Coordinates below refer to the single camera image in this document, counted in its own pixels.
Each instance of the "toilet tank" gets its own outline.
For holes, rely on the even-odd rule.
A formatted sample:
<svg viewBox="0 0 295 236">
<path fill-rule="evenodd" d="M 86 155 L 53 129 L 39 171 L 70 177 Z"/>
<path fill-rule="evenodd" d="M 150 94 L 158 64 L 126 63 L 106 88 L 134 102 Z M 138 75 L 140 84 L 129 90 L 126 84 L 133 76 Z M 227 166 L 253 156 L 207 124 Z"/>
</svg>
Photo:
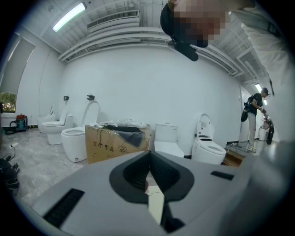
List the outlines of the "toilet tank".
<svg viewBox="0 0 295 236">
<path fill-rule="evenodd" d="M 177 126 L 171 124 L 156 124 L 155 141 L 176 142 Z"/>
</svg>

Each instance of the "marble floor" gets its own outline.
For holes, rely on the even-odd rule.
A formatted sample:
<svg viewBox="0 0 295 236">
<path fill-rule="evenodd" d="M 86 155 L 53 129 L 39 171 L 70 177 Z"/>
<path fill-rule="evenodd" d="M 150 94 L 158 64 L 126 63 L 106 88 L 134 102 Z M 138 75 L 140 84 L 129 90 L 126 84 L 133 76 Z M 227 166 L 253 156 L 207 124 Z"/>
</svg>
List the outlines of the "marble floor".
<svg viewBox="0 0 295 236">
<path fill-rule="evenodd" d="M 65 154 L 63 145 L 49 145 L 46 134 L 40 133 L 38 129 L 13 135 L 2 133 L 2 137 L 0 157 L 7 153 L 13 156 L 14 150 L 9 149 L 9 146 L 18 143 L 15 147 L 15 157 L 10 164 L 19 165 L 20 187 L 17 197 L 29 205 L 33 205 L 45 190 L 87 165 L 86 160 L 71 162 Z"/>
</svg>

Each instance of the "smart toilet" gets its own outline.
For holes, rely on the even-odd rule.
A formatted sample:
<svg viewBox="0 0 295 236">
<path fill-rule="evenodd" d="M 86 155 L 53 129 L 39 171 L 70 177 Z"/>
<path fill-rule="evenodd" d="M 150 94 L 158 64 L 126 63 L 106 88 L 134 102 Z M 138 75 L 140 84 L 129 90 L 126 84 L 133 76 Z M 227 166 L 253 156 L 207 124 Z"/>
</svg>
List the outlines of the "smart toilet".
<svg viewBox="0 0 295 236">
<path fill-rule="evenodd" d="M 91 101 L 86 106 L 82 118 L 82 125 L 79 127 L 66 129 L 61 132 L 61 139 L 67 157 L 72 162 L 86 159 L 85 147 L 85 125 L 98 122 L 100 105 L 97 101 Z"/>
<path fill-rule="evenodd" d="M 53 110 L 53 105 L 52 105 L 47 116 L 37 118 L 37 124 L 38 124 L 39 132 L 40 133 L 45 133 L 45 130 L 44 130 L 43 126 L 42 126 L 42 123 L 49 122 L 49 121 L 56 121 L 56 120 L 57 120 L 56 119 L 56 114 L 55 114 L 55 112 Z"/>
<path fill-rule="evenodd" d="M 171 124 L 156 124 L 155 151 L 164 152 L 177 157 L 184 157 L 184 152 L 176 143 L 177 126 Z"/>
<path fill-rule="evenodd" d="M 212 141 L 215 130 L 209 116 L 203 113 L 198 116 L 197 120 L 192 160 L 220 165 L 226 155 L 226 151 Z"/>
<path fill-rule="evenodd" d="M 61 113 L 59 121 L 50 121 L 42 123 L 42 127 L 47 134 L 48 143 L 51 145 L 61 144 L 61 131 L 73 127 L 74 118 L 67 114 L 66 109 Z"/>
</svg>

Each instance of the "black t-shirt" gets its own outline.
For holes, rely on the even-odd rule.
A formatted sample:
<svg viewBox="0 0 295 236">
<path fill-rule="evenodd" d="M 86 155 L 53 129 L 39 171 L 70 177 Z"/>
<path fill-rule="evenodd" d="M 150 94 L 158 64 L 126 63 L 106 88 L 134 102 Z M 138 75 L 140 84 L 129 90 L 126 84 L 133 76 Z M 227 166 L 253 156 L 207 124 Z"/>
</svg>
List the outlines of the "black t-shirt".
<svg viewBox="0 0 295 236">
<path fill-rule="evenodd" d="M 261 97 L 261 94 L 259 93 L 256 93 L 253 95 L 253 97 L 250 99 L 249 103 L 250 103 L 250 106 L 249 106 L 249 112 L 256 115 L 257 114 L 257 108 L 255 108 L 252 103 L 253 103 L 253 99 L 255 99 L 257 102 L 256 104 L 258 106 L 262 106 L 262 97 Z"/>
</svg>

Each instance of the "tile floor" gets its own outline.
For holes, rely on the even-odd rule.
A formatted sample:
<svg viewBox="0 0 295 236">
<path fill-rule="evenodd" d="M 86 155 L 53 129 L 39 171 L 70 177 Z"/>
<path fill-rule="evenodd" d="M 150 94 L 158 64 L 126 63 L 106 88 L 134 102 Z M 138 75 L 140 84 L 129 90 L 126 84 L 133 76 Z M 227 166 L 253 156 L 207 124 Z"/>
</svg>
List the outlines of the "tile floor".
<svg viewBox="0 0 295 236">
<path fill-rule="evenodd" d="M 18 180 L 20 188 L 17 197 L 29 205 L 48 188 L 63 178 L 87 165 L 86 160 L 73 163 L 64 151 L 62 144 L 49 145 L 46 134 L 38 129 L 30 129 L 13 135 L 2 134 L 3 142 L 0 157 L 7 153 L 14 154 L 9 145 L 18 143 L 15 147 L 16 155 L 10 161 L 11 165 L 18 163 Z"/>
<path fill-rule="evenodd" d="M 247 155 L 259 156 L 261 155 L 262 151 L 272 152 L 276 145 L 277 143 L 274 141 L 271 142 L 271 145 L 268 145 L 266 141 L 255 140 L 254 141 L 254 147 L 256 149 L 255 153 L 248 150 L 248 142 L 240 142 L 239 145 L 237 144 L 230 145 L 228 146 L 228 149 L 230 151 L 236 152 L 243 156 L 247 156 Z"/>
</svg>

